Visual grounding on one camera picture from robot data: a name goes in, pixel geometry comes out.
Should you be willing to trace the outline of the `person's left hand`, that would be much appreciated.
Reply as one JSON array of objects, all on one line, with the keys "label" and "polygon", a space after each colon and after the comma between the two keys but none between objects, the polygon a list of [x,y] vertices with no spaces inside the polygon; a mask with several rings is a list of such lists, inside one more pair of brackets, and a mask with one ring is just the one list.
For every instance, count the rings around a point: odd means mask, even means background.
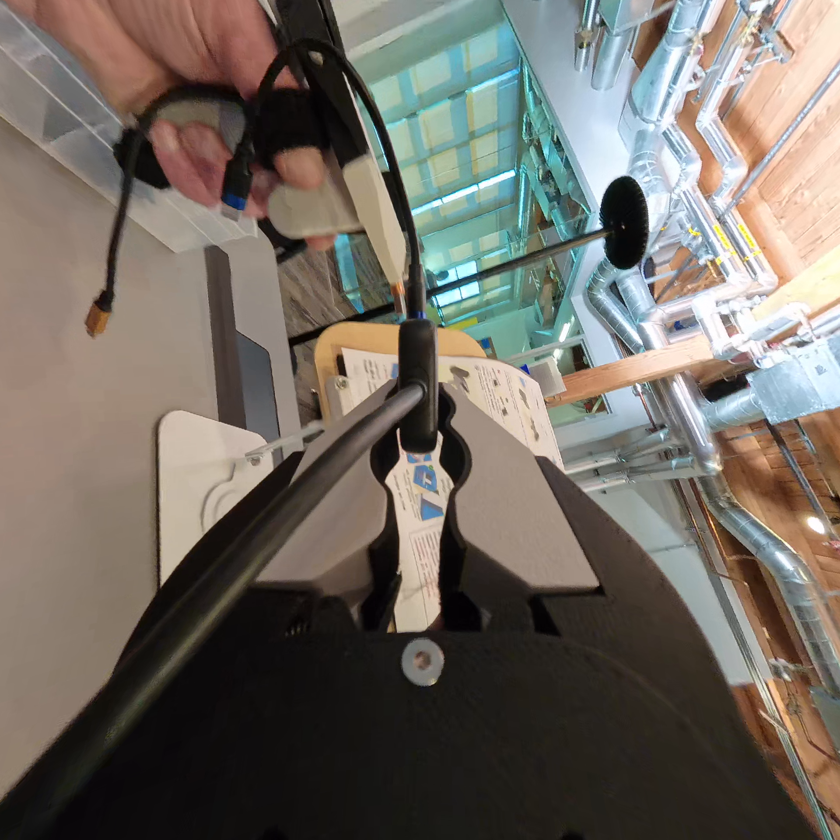
[{"label": "person's left hand", "polygon": [[[256,94],[277,43],[257,1],[10,1],[18,16],[45,31],[87,72],[121,116],[140,115],[153,100],[188,82]],[[216,132],[158,119],[154,154],[171,186],[196,204],[217,208],[230,153]],[[280,184],[317,190],[327,167],[313,147],[280,152],[276,174],[256,168],[245,215],[267,214]]]}]

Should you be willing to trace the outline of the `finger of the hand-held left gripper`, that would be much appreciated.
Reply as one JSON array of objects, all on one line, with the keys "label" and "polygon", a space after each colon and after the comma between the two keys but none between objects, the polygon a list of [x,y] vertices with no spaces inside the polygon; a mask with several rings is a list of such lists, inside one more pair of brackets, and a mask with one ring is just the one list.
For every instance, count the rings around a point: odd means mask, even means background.
[{"label": "finger of the hand-held left gripper", "polygon": [[341,174],[392,292],[404,292],[406,238],[376,159],[356,158],[342,168]]}]

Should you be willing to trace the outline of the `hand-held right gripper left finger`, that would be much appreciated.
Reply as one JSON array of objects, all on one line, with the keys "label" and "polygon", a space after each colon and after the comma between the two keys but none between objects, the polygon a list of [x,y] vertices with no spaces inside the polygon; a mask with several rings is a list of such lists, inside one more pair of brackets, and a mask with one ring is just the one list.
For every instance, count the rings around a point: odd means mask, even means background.
[{"label": "hand-held right gripper left finger", "polygon": [[399,454],[393,423],[322,495],[254,586],[338,597],[361,628],[389,627],[402,577],[396,504],[385,480]]}]

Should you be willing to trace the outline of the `printed instruction sheet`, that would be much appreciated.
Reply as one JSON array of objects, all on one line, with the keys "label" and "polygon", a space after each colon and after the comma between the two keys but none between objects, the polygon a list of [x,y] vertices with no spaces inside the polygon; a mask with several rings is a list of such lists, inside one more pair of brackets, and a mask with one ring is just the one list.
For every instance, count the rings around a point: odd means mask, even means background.
[{"label": "printed instruction sheet", "polygon": [[[383,385],[396,380],[396,354],[344,350],[343,377],[346,386],[335,395],[341,407],[332,408],[333,418],[346,416]],[[467,399],[519,442],[557,467],[564,466],[548,408],[537,381],[537,367],[510,365],[490,359],[443,356],[438,361],[439,379],[462,391]],[[401,588],[394,610],[395,630],[401,633],[426,630],[440,614],[438,570],[440,538],[449,494],[454,481],[440,464],[443,439],[438,437],[433,453],[408,454],[400,448],[396,466],[385,480],[395,501],[400,535]]]}]

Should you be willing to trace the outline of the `white stand base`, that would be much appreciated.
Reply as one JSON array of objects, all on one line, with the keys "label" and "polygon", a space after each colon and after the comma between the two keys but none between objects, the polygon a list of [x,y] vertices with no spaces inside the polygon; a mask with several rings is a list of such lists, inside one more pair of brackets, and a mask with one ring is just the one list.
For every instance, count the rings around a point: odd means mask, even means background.
[{"label": "white stand base", "polygon": [[178,410],[157,427],[159,584],[195,543],[275,468],[276,455],[304,449],[322,420],[267,442],[255,432]]}]

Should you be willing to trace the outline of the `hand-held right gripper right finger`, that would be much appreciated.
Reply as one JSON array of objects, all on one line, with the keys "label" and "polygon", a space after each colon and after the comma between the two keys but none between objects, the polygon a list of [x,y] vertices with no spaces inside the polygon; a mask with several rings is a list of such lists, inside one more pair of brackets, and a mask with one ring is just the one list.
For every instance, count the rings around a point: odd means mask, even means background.
[{"label": "hand-held right gripper right finger", "polygon": [[453,480],[440,538],[442,628],[483,628],[538,599],[601,583],[536,456],[452,385],[439,390],[440,465]]}]

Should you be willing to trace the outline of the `clear plastic bin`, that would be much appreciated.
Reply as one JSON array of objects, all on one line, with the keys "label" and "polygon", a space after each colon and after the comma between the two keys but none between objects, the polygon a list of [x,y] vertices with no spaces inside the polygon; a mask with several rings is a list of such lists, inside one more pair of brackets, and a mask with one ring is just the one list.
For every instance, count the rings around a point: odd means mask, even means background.
[{"label": "clear plastic bin", "polygon": [[[112,205],[121,170],[112,154],[123,125],[78,63],[47,34],[1,4],[2,119]],[[130,218],[181,253],[257,236],[256,221],[235,222],[174,191],[134,187]]]}]

